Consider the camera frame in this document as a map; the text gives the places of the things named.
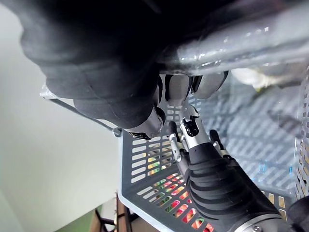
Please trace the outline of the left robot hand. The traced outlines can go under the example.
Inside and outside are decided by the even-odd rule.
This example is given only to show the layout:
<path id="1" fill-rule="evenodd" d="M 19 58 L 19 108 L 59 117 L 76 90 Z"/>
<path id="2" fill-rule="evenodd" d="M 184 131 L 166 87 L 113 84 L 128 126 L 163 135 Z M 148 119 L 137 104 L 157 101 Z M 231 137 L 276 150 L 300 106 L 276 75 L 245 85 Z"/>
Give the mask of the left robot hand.
<path id="1" fill-rule="evenodd" d="M 218 232 L 278 232 L 285 221 L 273 203 L 232 158 L 215 131 L 208 135 L 196 108 L 182 107 L 180 129 L 169 122 L 169 141 L 189 197 Z"/>

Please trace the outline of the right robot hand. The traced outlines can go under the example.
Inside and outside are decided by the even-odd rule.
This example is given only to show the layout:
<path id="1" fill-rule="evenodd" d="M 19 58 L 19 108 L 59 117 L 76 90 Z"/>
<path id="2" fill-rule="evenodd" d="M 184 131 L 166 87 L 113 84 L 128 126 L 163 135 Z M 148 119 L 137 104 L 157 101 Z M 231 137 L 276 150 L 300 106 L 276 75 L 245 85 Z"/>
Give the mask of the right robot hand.
<path id="1" fill-rule="evenodd" d="M 150 140 L 162 130 L 157 107 L 167 46 L 196 36 L 227 0 L 4 0 L 19 19 L 25 56 L 49 90 L 91 118 Z"/>

